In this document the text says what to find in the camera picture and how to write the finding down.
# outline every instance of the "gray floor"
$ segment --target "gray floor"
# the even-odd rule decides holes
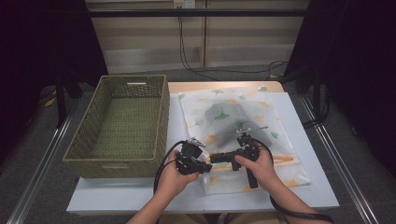
[[[236,66],[233,70],[257,71],[266,66]],[[282,67],[274,69],[271,74],[282,72]],[[208,81],[206,77],[186,70],[157,71],[146,74],[166,74],[170,81]],[[265,80],[268,73],[249,74],[234,72],[206,72],[208,76],[219,80]],[[62,163],[62,156],[68,143],[77,129],[78,123],[92,97],[93,88],[82,84],[84,94],[78,99],[66,97],[68,107],[77,101],[76,113],[71,118],[69,131],[53,155],[46,176],[35,196],[32,207],[28,211],[24,223],[124,223],[130,216],[115,217],[78,217],[65,212],[68,201],[74,191],[77,176]],[[309,117],[306,114],[300,95],[295,93],[294,83],[287,83],[284,89],[289,93],[301,121]],[[22,196],[26,186],[41,158],[46,152],[57,124],[57,108],[55,105],[44,107],[40,105],[35,113],[33,122],[26,130],[21,141],[8,156],[2,167],[0,176],[0,223],[7,223],[13,209]],[[396,181],[379,164],[370,153],[367,144],[354,135],[351,126],[332,101],[329,116],[324,122],[338,152],[344,160],[348,171],[359,186],[361,195],[368,202],[378,223],[396,223]],[[322,211],[331,215],[336,223],[364,223],[356,202],[345,187],[343,178],[332,163],[328,150],[323,146],[315,128],[306,129],[306,133],[317,152],[326,176],[329,178],[340,207]]]

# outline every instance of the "woven basket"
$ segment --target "woven basket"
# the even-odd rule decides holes
[[[169,98],[166,76],[101,77],[64,162],[86,178],[155,176]]]

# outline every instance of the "hand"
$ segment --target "hand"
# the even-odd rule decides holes
[[[257,178],[260,186],[268,190],[274,185],[281,184],[281,181],[275,172],[274,165],[267,150],[264,147],[259,147],[259,150],[260,156],[256,161],[251,161],[238,155],[235,156],[235,160],[250,169]]]
[[[169,200],[173,200],[190,182],[195,181],[198,178],[198,173],[191,175],[182,175],[176,168],[176,153],[177,150],[173,150],[168,157],[170,163],[165,166],[163,173],[161,174],[158,188],[155,194],[167,195]]]

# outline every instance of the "person's right hand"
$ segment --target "person's right hand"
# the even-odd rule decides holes
[[[281,181],[275,172],[267,150],[263,147],[259,147],[259,149],[260,156],[256,161],[251,161],[238,155],[235,156],[235,160],[251,170],[262,188],[267,190],[275,188],[276,185],[281,184]]]

